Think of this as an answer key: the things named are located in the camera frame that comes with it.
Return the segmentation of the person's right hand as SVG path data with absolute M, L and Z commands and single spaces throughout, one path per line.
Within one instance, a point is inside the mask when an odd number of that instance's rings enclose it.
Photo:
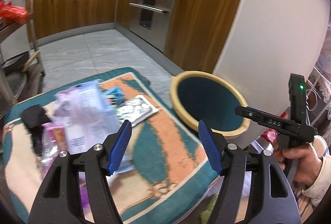
M 277 139 L 275 139 L 272 145 L 274 148 L 273 156 L 282 170 L 286 167 L 286 164 L 284 163 L 285 159 L 299 160 L 299 165 L 293 179 L 294 181 L 303 183 L 307 187 L 311 187 L 313 183 L 315 183 L 321 171 L 323 162 L 318 158 L 317 152 L 310 143 L 280 150 L 279 143 Z

